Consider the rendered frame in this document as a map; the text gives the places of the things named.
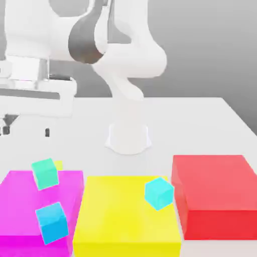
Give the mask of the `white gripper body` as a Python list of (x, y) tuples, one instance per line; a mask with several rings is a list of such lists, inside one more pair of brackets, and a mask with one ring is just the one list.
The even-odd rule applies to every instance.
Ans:
[(76, 93), (72, 78), (43, 80), (36, 89), (0, 88), (0, 114), (69, 117)]

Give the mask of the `small mint green cube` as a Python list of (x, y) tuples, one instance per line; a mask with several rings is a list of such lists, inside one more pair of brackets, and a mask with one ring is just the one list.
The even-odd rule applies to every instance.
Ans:
[(58, 171), (51, 158), (31, 164), (38, 190), (44, 190), (59, 184)]

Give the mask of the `small blue cube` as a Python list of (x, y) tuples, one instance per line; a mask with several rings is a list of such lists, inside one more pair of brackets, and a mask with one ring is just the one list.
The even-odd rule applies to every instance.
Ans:
[(60, 202), (35, 210), (45, 245), (69, 235), (68, 222)]

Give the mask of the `large magenta box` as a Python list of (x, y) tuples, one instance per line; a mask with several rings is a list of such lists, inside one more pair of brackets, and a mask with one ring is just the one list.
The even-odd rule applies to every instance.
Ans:
[[(84, 191), (82, 171), (59, 171), (59, 184), (38, 190), (32, 171), (9, 171), (0, 184), (0, 257), (71, 257)], [(69, 234), (44, 244), (36, 210), (60, 203)]]

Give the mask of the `small cyan cube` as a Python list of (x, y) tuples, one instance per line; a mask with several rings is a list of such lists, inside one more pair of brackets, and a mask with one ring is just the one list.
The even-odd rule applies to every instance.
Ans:
[(163, 177), (157, 177), (145, 184), (145, 200), (159, 211), (173, 203), (174, 187)]

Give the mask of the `large red box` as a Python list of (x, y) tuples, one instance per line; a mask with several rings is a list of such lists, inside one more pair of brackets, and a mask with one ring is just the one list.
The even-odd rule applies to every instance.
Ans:
[(175, 155), (171, 182), (185, 240), (257, 240), (257, 174), (242, 155)]

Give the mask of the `large yellow box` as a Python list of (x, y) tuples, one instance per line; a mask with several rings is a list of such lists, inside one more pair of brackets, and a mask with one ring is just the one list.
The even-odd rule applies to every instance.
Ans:
[(180, 257), (173, 204), (145, 200), (153, 176), (87, 177), (73, 237), (75, 257)]

